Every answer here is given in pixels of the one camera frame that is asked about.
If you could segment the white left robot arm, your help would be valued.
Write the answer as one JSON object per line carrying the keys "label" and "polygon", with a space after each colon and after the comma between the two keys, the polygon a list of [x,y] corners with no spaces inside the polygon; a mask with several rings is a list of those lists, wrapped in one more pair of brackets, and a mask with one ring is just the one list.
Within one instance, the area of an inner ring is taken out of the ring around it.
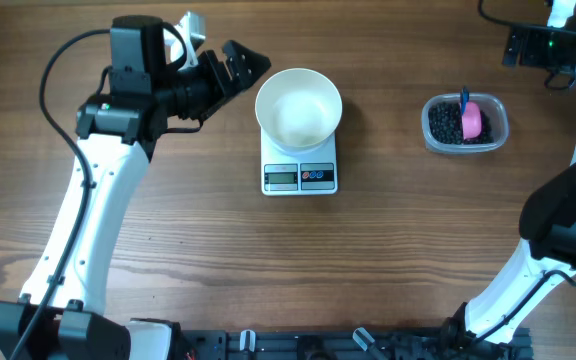
{"label": "white left robot arm", "polygon": [[128,15],[106,30],[111,62],[66,142],[75,160],[42,256],[20,295],[0,301],[7,359],[193,359],[176,322],[105,316],[111,258],[129,202],[172,117],[195,130],[252,87],[270,59],[236,41],[203,50],[202,19]]}

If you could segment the pink measuring scoop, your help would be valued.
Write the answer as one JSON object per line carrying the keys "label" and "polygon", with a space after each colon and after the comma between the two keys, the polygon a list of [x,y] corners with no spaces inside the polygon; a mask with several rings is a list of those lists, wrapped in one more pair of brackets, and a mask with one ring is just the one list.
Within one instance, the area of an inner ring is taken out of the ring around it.
{"label": "pink measuring scoop", "polygon": [[482,132],[481,110],[470,100],[470,92],[466,87],[460,91],[459,104],[463,139],[470,140],[478,137]]}

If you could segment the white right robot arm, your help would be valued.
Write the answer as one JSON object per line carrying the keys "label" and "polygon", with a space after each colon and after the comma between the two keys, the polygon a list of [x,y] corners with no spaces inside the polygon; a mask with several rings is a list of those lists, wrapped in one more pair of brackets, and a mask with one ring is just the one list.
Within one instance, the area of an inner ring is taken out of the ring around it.
{"label": "white right robot arm", "polygon": [[[505,21],[502,63],[564,74],[576,84],[576,1],[551,1],[544,25]],[[520,241],[477,297],[447,318],[439,350],[501,359],[521,322],[560,283],[576,287],[576,145],[570,166],[532,193],[519,220]]]}

